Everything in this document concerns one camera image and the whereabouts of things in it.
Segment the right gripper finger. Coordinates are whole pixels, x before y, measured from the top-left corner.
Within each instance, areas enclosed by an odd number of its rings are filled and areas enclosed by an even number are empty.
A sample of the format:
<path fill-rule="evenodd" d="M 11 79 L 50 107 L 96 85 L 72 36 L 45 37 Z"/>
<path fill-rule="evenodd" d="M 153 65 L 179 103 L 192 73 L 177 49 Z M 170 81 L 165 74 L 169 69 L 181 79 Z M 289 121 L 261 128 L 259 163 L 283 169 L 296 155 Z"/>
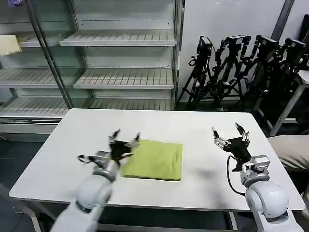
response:
<path fill-rule="evenodd" d="M 250 132 L 246 131 L 240 124 L 238 124 L 237 122 L 235 122 L 235 126 L 237 131 L 239 132 L 239 134 L 242 136 L 242 141 L 243 142 L 249 142 L 249 136 L 250 136 Z"/>
<path fill-rule="evenodd" d="M 214 140 L 213 142 L 221 149 L 224 149 L 225 146 L 228 145 L 228 141 L 225 140 L 224 138 L 219 136 L 219 133 L 217 132 L 217 130 L 212 127 L 212 132 L 213 132 L 213 136 L 214 136 Z"/>

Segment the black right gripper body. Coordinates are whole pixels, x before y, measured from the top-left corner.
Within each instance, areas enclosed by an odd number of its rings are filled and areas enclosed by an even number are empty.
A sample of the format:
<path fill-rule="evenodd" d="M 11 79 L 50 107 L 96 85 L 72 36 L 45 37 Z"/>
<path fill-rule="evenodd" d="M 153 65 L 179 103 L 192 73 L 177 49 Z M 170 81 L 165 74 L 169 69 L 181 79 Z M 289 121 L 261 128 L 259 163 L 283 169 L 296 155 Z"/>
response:
<path fill-rule="evenodd" d="M 241 137 L 227 140 L 228 144 L 224 146 L 225 152 L 230 152 L 236 158 L 237 162 L 249 162 L 251 155 L 248 151 L 250 142 L 243 141 Z"/>

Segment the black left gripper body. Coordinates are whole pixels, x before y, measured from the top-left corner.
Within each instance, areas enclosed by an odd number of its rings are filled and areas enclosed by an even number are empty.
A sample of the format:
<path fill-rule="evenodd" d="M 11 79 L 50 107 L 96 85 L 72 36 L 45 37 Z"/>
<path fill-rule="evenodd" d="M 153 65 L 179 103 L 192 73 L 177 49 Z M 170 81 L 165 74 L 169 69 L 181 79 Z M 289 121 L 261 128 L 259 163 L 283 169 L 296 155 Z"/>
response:
<path fill-rule="evenodd" d="M 111 159 L 120 165 L 120 161 L 127 157 L 131 157 L 132 154 L 132 143 L 120 140 L 109 140 Z"/>

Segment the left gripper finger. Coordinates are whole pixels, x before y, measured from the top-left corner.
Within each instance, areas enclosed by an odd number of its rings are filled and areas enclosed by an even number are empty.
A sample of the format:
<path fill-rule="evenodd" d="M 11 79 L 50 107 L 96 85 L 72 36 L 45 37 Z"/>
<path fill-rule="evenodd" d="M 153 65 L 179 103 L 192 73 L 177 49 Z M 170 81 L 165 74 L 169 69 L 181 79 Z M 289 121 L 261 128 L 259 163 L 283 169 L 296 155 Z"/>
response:
<path fill-rule="evenodd" d="M 129 145 L 132 149 L 136 149 L 139 146 L 140 142 L 140 133 L 138 132 L 136 136 L 129 142 Z"/>
<path fill-rule="evenodd" d="M 121 129 L 118 129 L 118 130 L 114 131 L 111 135 L 108 136 L 108 140 L 109 140 L 110 144 L 115 142 L 115 139 L 117 138 L 118 133 L 120 131 L 121 131 Z"/>

